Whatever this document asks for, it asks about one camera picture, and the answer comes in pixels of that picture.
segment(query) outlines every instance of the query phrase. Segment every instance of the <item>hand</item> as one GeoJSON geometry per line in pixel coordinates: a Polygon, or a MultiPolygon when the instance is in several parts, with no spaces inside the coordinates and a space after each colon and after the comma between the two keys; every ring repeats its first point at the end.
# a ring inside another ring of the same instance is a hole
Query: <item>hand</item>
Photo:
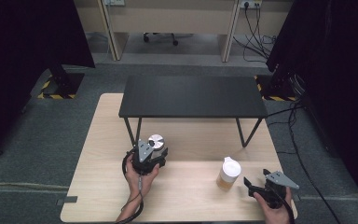
{"type": "Polygon", "coordinates": [[[125,174],[127,182],[129,183],[130,187],[130,197],[135,197],[139,194],[139,178],[142,179],[142,196],[146,196],[146,194],[150,191],[152,187],[152,182],[154,178],[158,175],[158,169],[159,164],[156,164],[156,166],[153,168],[153,171],[150,174],[147,175],[139,175],[135,169],[132,167],[132,157],[133,154],[131,154],[127,158],[127,173],[125,174]]]}
{"type": "Polygon", "coordinates": [[[158,175],[159,164],[156,164],[150,174],[139,175],[132,167],[132,157],[133,154],[131,154],[127,158],[127,173],[125,174],[130,188],[130,197],[127,200],[126,205],[123,207],[120,215],[118,216],[117,221],[121,221],[127,217],[132,216],[135,213],[142,199],[150,191],[154,178],[158,175]],[[141,178],[142,181],[142,195],[139,192],[139,178],[141,178]]]}
{"type": "MultiPolygon", "coordinates": [[[[266,224],[289,224],[289,214],[287,213],[286,208],[282,205],[278,209],[270,208],[263,197],[257,192],[254,193],[255,199],[260,204],[263,209],[264,216],[266,217],[266,224]]],[[[289,188],[286,187],[286,197],[284,198],[286,202],[292,207],[292,192],[289,188]]]]}

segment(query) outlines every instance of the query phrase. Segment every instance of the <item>wire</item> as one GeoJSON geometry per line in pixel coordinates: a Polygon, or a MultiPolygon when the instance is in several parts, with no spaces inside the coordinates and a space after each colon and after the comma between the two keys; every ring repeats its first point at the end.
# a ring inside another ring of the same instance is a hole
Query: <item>wire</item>
{"type": "Polygon", "coordinates": [[[295,155],[295,152],[285,152],[285,151],[277,151],[279,154],[288,154],[288,155],[295,155]]]}
{"type": "MultiPolygon", "coordinates": [[[[298,104],[300,104],[301,102],[296,102],[295,103],[295,108],[298,104]]],[[[327,202],[327,200],[324,198],[324,196],[322,195],[322,193],[319,191],[319,189],[316,187],[315,183],[313,182],[312,178],[310,177],[310,174],[308,173],[307,169],[305,168],[305,165],[298,153],[298,146],[296,144],[296,140],[295,140],[295,134],[293,133],[293,129],[292,127],[295,125],[296,123],[296,110],[292,110],[292,112],[290,113],[289,116],[289,120],[288,120],[288,126],[289,126],[289,132],[290,132],[290,138],[292,140],[293,143],[293,147],[295,148],[296,151],[296,155],[298,157],[298,161],[300,162],[300,165],[302,167],[302,169],[304,170],[308,180],[310,181],[310,183],[312,184],[312,186],[316,189],[316,191],[318,192],[319,196],[322,198],[322,200],[324,201],[324,203],[326,204],[326,206],[328,207],[328,209],[330,210],[331,214],[333,215],[334,219],[336,220],[336,222],[339,224],[340,221],[336,215],[336,213],[333,211],[333,209],[331,208],[330,204],[327,202]]]]}
{"type": "MultiPolygon", "coordinates": [[[[128,151],[126,156],[123,158],[123,162],[121,164],[121,169],[123,171],[123,175],[124,177],[126,177],[126,173],[127,173],[127,169],[126,169],[126,164],[127,164],[127,158],[135,151],[135,147],[128,151]]],[[[132,202],[133,200],[135,200],[136,198],[138,198],[138,196],[141,196],[141,203],[139,204],[139,208],[138,211],[136,211],[132,216],[127,217],[121,221],[115,222],[116,224],[124,224],[124,223],[129,223],[132,220],[134,220],[136,217],[138,217],[139,215],[141,215],[142,211],[144,210],[144,196],[142,195],[142,174],[139,175],[139,193],[138,195],[136,195],[135,198],[131,199],[129,202],[127,202],[126,204],[124,204],[124,206],[121,208],[121,210],[123,210],[123,208],[125,206],[127,206],[130,202],[132,202]]]]}
{"type": "Polygon", "coordinates": [[[268,114],[267,117],[271,117],[271,116],[278,115],[278,114],[281,114],[281,113],[286,112],[286,111],[293,111],[294,109],[300,109],[300,108],[304,108],[304,106],[302,105],[302,106],[298,106],[298,107],[295,107],[295,108],[284,109],[284,110],[281,110],[281,111],[278,111],[278,112],[275,112],[275,113],[272,113],[272,114],[268,114]]]}
{"type": "Polygon", "coordinates": [[[281,197],[281,195],[275,190],[275,188],[271,188],[271,191],[275,194],[276,197],[279,198],[279,200],[282,202],[282,204],[286,208],[286,211],[289,215],[289,223],[295,224],[295,215],[293,214],[292,207],[289,205],[289,203],[284,198],[281,197]]]}
{"type": "Polygon", "coordinates": [[[260,39],[260,25],[259,25],[259,22],[260,22],[260,18],[261,18],[261,10],[260,10],[260,7],[256,6],[256,27],[255,29],[253,30],[252,29],[252,25],[249,21],[249,18],[248,18],[248,14],[247,14],[247,10],[248,10],[248,7],[245,8],[245,18],[246,18],[246,21],[248,22],[248,25],[249,25],[249,29],[251,31],[251,37],[248,38],[247,35],[245,35],[246,39],[248,40],[248,42],[246,43],[246,45],[243,45],[240,41],[238,41],[235,37],[234,39],[237,41],[237,43],[239,43],[242,47],[243,47],[243,53],[242,53],[242,57],[243,59],[246,61],[246,62],[258,62],[258,63],[265,63],[264,61],[260,61],[260,60],[247,60],[245,58],[245,51],[247,49],[250,49],[252,50],[253,52],[256,52],[257,54],[259,54],[260,56],[262,56],[263,58],[267,59],[269,57],[269,55],[265,52],[265,47],[263,46],[263,44],[261,43],[261,39],[260,39]],[[255,32],[258,32],[259,33],[259,40],[257,40],[257,38],[255,37],[255,32]],[[252,39],[255,39],[255,42],[257,43],[258,46],[256,46],[253,42],[252,42],[252,39]]]}

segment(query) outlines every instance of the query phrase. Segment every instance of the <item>paper cup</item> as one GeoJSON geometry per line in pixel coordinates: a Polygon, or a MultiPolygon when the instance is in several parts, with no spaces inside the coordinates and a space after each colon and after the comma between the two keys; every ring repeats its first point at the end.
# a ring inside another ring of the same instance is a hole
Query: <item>paper cup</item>
{"type": "Polygon", "coordinates": [[[241,173],[241,166],[237,161],[230,157],[225,157],[225,162],[220,169],[216,184],[220,189],[229,190],[234,185],[235,180],[241,173]]]}

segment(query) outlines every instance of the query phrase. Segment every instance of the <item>black table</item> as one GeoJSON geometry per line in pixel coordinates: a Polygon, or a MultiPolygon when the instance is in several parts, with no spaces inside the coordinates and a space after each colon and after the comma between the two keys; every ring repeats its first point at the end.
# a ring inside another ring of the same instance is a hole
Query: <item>black table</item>
{"type": "Polygon", "coordinates": [[[246,147],[267,115],[252,77],[129,77],[118,112],[133,145],[139,140],[142,118],[234,118],[246,147]],[[136,138],[129,118],[138,118],[136,138]],[[240,119],[257,119],[246,142],[240,119]]]}

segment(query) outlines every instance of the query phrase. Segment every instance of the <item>metal leg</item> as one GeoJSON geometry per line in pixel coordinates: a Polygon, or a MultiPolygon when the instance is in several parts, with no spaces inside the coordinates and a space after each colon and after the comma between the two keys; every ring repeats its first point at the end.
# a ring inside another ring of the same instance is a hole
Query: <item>metal leg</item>
{"type": "Polygon", "coordinates": [[[243,134],[242,134],[242,128],[241,128],[240,120],[238,118],[236,118],[235,120],[237,121],[238,131],[240,132],[240,138],[241,138],[242,146],[247,147],[249,142],[251,141],[253,135],[255,134],[255,131],[257,130],[258,125],[261,123],[261,120],[263,120],[263,119],[258,119],[257,120],[257,123],[255,124],[254,128],[252,129],[252,132],[249,135],[249,137],[246,140],[246,142],[243,141],[243,134]]]}
{"type": "Polygon", "coordinates": [[[127,130],[129,131],[130,140],[131,140],[131,145],[134,146],[134,145],[135,145],[135,140],[133,139],[133,135],[132,135],[132,130],[131,130],[131,126],[130,126],[130,123],[129,123],[129,119],[128,119],[128,118],[124,118],[124,122],[126,122],[127,130]]]}
{"type": "Polygon", "coordinates": [[[136,138],[133,138],[132,129],[130,126],[130,122],[128,118],[124,118],[124,121],[126,122],[127,130],[129,131],[130,139],[131,139],[131,145],[135,146],[135,144],[139,141],[139,134],[141,132],[141,123],[142,118],[138,119],[138,128],[136,129],[136,138]]]}
{"type": "Polygon", "coordinates": [[[138,119],[138,128],[136,129],[136,139],[135,139],[135,144],[139,141],[139,134],[141,132],[141,123],[142,123],[142,118],[138,119]]]}
{"type": "Polygon", "coordinates": [[[246,147],[245,141],[243,140],[243,134],[242,134],[242,128],[241,128],[241,124],[240,124],[240,119],[235,118],[235,120],[237,121],[238,132],[240,132],[240,139],[241,139],[242,146],[246,147]]]}

